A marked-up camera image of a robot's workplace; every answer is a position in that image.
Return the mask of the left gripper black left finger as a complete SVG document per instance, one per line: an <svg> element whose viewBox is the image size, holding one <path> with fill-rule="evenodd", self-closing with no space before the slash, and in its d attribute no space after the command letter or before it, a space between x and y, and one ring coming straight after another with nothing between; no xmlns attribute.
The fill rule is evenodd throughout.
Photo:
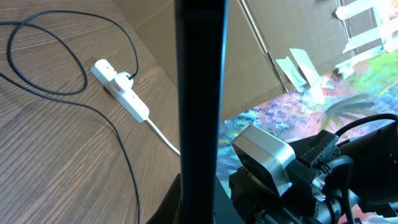
<svg viewBox="0 0 398 224"><path fill-rule="evenodd" d="M181 174L177 174L164 199L147 224L179 223L181 204Z"/></svg>

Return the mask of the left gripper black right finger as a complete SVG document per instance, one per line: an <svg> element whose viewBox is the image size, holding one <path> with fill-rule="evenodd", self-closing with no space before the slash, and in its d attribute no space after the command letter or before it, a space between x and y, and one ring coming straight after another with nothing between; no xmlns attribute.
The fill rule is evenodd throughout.
<svg viewBox="0 0 398 224"><path fill-rule="evenodd" d="M217 177L215 178L213 216L215 224L244 224Z"/></svg>

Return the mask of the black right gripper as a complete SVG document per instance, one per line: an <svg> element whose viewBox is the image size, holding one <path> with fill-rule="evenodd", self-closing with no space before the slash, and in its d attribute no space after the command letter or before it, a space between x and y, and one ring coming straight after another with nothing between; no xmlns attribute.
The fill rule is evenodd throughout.
<svg viewBox="0 0 398 224"><path fill-rule="evenodd" d="M352 206L359 200L349 189L354 162L342 155L338 136L321 131L288 143L295 160L287 166L292 183L277 196L243 165L229 177L231 203L244 223L359 223Z"/></svg>

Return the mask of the Samsung Galaxy smartphone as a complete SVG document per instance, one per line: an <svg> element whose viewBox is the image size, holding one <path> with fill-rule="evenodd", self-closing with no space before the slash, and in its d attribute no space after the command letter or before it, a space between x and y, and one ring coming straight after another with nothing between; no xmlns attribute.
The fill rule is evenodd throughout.
<svg viewBox="0 0 398 224"><path fill-rule="evenodd" d="M213 223L228 2L176 1L182 223Z"/></svg>

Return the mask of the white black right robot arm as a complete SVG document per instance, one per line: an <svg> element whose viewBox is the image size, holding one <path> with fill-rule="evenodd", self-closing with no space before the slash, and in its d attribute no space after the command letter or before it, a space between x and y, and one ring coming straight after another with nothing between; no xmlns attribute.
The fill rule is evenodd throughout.
<svg viewBox="0 0 398 224"><path fill-rule="evenodd" d="M397 215L397 123L342 142L325 130L285 142L250 125L232 147L231 202L245 223L337 223L354 205Z"/></svg>

